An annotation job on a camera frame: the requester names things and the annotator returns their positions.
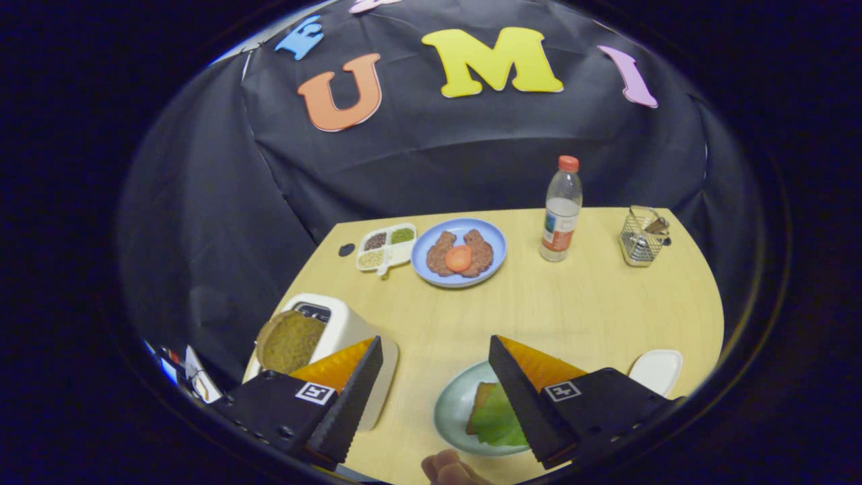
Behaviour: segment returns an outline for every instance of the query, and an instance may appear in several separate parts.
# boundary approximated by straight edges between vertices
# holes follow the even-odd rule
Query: white divided tray
[[[409,241],[399,242],[397,244],[392,244],[392,233],[399,229],[410,229],[413,231],[413,239]],[[386,240],[384,245],[375,248],[365,250],[365,245],[368,241],[378,235],[385,234]],[[362,238],[362,241],[359,242],[359,252],[356,254],[356,268],[359,271],[373,271],[377,270],[378,276],[384,276],[387,271],[389,271],[390,267],[398,266],[399,264],[404,264],[405,262],[410,261],[410,253],[413,252],[413,246],[416,244],[416,239],[419,237],[419,232],[416,230],[416,227],[413,224],[405,223],[405,224],[396,224],[390,227],[384,227],[382,229],[373,230],[365,235]],[[382,255],[380,259],[380,263],[378,265],[360,265],[359,260],[363,255],[368,255],[370,253],[380,252]]]

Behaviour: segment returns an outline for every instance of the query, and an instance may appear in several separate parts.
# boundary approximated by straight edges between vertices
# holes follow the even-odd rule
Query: letter m
[[[541,42],[545,36],[531,28],[507,27],[490,48],[459,28],[438,30],[422,37],[422,43],[437,48],[446,85],[440,92],[447,98],[482,92],[482,83],[470,76],[472,67],[490,87],[502,91],[512,65],[516,76],[512,85],[519,91],[560,92],[563,83],[553,76]]]

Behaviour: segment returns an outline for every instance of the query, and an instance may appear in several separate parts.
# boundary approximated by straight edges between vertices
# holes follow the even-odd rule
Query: bottle label
[[[545,211],[545,230],[541,243],[551,251],[565,251],[572,243],[572,232],[577,222],[578,216],[561,217]]]

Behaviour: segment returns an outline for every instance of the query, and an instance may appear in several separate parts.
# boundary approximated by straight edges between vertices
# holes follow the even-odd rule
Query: blue plate
[[[482,238],[494,249],[494,261],[491,263],[490,268],[486,269],[476,278],[465,278],[460,274],[440,276],[428,269],[428,265],[425,264],[428,258],[428,250],[437,243],[437,240],[440,239],[440,234],[444,230],[448,230],[455,235],[455,246],[458,246],[459,244],[464,244],[464,235],[474,229],[479,231],[482,234]],[[437,224],[422,233],[419,239],[416,240],[415,246],[413,246],[410,263],[413,265],[416,273],[428,283],[437,285],[438,287],[463,288],[477,285],[490,278],[500,268],[500,265],[503,264],[504,259],[506,259],[506,238],[503,237],[503,233],[494,224],[481,219],[464,217]]]

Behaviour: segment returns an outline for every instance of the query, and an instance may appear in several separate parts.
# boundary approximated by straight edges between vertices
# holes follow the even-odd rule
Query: plastic water bottle
[[[569,254],[572,233],[584,203],[578,177],[580,161],[573,156],[562,155],[557,163],[559,172],[551,179],[545,197],[545,230],[539,246],[539,253],[548,261],[563,261]]]

